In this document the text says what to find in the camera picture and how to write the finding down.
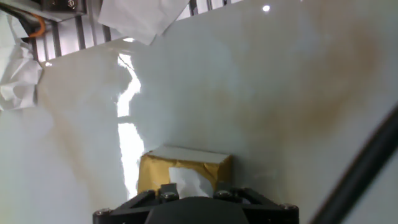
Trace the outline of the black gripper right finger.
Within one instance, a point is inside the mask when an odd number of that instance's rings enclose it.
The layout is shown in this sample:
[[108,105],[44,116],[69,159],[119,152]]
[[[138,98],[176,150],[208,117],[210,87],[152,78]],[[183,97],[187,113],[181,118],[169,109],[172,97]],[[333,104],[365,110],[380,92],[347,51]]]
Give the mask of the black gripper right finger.
[[215,190],[213,199],[239,205],[249,223],[299,224],[298,206],[277,204],[251,188],[224,186]]

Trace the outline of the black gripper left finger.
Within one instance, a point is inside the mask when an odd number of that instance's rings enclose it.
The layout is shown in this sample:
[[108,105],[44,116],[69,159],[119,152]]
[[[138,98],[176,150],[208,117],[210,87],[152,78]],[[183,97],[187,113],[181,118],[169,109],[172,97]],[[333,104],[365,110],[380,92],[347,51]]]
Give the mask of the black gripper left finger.
[[158,190],[145,190],[115,209],[103,208],[93,214],[93,224],[144,224],[156,206],[180,198],[177,184],[161,185]]

